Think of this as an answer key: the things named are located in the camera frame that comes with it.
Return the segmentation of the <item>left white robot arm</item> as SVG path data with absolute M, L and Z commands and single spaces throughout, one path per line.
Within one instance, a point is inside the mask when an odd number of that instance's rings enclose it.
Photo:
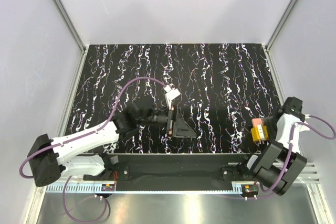
M 82 154 L 99 146 L 128 140 L 138 135 L 142 126 L 162 127 L 168 136 L 175 138 L 197 136 L 183 119 L 179 107 L 172 105 L 157 110 L 131 103 L 107 123 L 63 137 L 38 136 L 27 155 L 35 185 L 44 187 L 61 177 L 80 175 L 109 179 L 113 175 L 114 165 L 106 154 L 89 157 Z

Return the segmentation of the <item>yellow socket cube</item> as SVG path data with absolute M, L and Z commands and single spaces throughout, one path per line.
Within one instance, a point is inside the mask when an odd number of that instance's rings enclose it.
M 269 140 L 267 127 L 265 125 L 258 125 L 253 127 L 250 132 L 254 142 L 263 142 Z

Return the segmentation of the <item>pink plug adapter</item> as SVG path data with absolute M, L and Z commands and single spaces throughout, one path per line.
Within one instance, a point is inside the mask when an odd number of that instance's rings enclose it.
M 263 126 L 263 121 L 261 118 L 255 118 L 255 119 L 252 119 L 252 125 L 253 127 L 259 127 L 259 128 L 262 128 Z

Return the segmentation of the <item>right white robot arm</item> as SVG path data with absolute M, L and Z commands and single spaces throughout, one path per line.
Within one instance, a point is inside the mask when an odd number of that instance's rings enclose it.
M 267 187 L 264 192 L 283 195 L 307 164 L 298 146 L 304 121 L 302 100 L 295 97 L 288 97 L 274 115 L 253 119 L 252 139 L 269 144 L 260 154 L 246 154 L 236 165 L 223 165 L 223 181 L 251 179 Z

